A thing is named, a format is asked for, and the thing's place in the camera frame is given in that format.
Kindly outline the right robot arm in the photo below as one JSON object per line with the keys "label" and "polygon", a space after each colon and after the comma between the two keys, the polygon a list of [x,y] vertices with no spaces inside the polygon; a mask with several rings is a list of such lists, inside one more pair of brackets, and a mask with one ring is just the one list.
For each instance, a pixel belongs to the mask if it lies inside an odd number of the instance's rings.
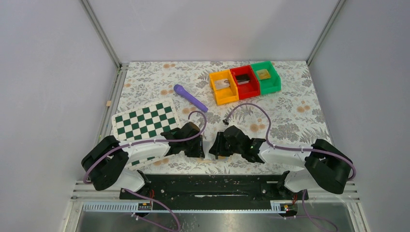
{"label": "right robot arm", "polygon": [[317,139],[312,146],[270,145],[266,139],[249,138],[236,126],[217,133],[209,154],[228,157],[239,154],[251,163],[283,163],[300,167],[299,171],[286,171],[278,181],[279,188],[298,193],[321,188],[333,194],[342,194],[353,162],[333,145]]}

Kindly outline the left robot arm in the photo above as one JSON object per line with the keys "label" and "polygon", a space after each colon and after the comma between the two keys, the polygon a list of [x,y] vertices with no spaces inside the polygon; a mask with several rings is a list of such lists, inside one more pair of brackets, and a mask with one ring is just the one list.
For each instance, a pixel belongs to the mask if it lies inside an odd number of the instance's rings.
{"label": "left robot arm", "polygon": [[165,158],[184,152],[189,157],[204,157],[202,129],[192,122],[158,136],[135,141],[119,141],[110,135],[103,138],[81,161],[86,171],[84,183],[97,191],[111,186],[132,191],[141,189],[146,180],[138,171],[126,168],[133,162]]}

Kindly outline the silver card in yellow bin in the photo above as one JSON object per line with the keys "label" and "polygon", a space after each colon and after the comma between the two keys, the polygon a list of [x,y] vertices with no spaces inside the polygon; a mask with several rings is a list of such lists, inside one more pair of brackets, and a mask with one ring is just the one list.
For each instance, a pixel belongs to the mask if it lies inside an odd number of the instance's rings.
{"label": "silver card in yellow bin", "polygon": [[230,82],[227,78],[214,81],[215,90],[221,90],[230,87]]}

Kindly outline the black card in red bin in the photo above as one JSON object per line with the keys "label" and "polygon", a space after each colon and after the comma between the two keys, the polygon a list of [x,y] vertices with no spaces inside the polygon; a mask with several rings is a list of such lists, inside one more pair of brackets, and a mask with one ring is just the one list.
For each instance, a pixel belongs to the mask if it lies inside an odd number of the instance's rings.
{"label": "black card in red bin", "polygon": [[248,74],[236,75],[235,78],[239,85],[248,84],[250,82],[250,77]]}

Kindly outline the gold card in green bin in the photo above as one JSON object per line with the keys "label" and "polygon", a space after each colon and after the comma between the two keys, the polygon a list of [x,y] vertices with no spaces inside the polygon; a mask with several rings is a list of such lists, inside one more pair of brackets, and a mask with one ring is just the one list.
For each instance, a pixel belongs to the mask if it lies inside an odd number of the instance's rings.
{"label": "gold card in green bin", "polygon": [[271,75],[270,75],[270,73],[267,69],[258,70],[256,73],[257,73],[260,80],[265,80],[265,79],[270,79],[271,78]]}

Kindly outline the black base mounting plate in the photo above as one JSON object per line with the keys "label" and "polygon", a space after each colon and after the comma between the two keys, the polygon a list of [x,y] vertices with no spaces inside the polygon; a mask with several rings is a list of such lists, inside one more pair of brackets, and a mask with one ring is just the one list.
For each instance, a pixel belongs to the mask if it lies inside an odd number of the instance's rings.
{"label": "black base mounting plate", "polygon": [[234,207],[260,205],[268,201],[292,203],[308,194],[279,188],[280,175],[187,175],[146,174],[148,183],[137,193],[170,205]]}

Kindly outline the yellow plastic bin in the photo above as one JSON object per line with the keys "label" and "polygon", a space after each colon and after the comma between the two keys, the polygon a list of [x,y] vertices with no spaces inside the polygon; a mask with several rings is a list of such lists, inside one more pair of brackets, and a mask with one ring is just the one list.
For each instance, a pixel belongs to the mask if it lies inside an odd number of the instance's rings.
{"label": "yellow plastic bin", "polygon": [[217,105],[239,100],[238,89],[230,70],[210,73],[209,84]]}

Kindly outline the green white chessboard mat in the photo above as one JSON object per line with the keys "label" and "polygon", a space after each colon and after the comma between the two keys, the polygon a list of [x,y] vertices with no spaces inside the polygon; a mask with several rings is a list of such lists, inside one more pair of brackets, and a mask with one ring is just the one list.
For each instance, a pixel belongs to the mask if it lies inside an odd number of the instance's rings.
{"label": "green white chessboard mat", "polygon": [[171,98],[119,112],[111,117],[111,134],[120,141],[149,139],[175,128],[180,128]]}

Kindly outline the red plastic bin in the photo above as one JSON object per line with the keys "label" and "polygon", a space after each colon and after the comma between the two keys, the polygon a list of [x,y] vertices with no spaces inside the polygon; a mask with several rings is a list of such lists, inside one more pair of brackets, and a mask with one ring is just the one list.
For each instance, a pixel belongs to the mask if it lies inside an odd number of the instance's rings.
{"label": "red plastic bin", "polygon": [[240,100],[261,94],[259,81],[250,65],[232,68],[230,72],[237,86]]}

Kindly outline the purple toy microphone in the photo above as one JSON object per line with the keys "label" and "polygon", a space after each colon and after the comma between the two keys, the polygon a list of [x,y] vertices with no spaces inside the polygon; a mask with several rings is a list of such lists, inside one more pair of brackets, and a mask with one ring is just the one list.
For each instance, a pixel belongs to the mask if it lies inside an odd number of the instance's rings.
{"label": "purple toy microphone", "polygon": [[195,98],[193,95],[191,95],[189,92],[187,92],[182,85],[176,84],[174,85],[174,92],[192,103],[194,106],[196,106],[199,110],[203,111],[204,113],[208,112],[208,108],[197,98]]}

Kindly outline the floral patterned table mat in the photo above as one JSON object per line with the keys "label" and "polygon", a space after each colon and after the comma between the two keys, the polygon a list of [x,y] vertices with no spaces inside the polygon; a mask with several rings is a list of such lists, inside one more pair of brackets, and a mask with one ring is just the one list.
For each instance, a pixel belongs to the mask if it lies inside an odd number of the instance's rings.
{"label": "floral patterned table mat", "polygon": [[[281,91],[217,105],[209,74],[247,64],[246,61],[131,62],[120,79],[120,93],[113,102],[113,113],[171,98],[181,126],[192,121],[206,127],[204,140],[212,140],[218,131],[225,130],[223,120],[229,117],[230,124],[247,136],[268,137],[274,144],[305,146],[317,139],[331,141],[305,61],[272,63],[281,79]],[[201,101],[208,112],[204,113],[175,93],[176,84]]]}

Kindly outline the green plastic bin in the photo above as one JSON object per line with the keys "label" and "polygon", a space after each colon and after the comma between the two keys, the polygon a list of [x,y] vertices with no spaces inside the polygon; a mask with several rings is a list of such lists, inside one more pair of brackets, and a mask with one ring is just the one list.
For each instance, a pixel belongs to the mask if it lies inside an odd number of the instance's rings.
{"label": "green plastic bin", "polygon": [[251,68],[259,81],[261,95],[281,91],[281,79],[272,62],[254,63]]}

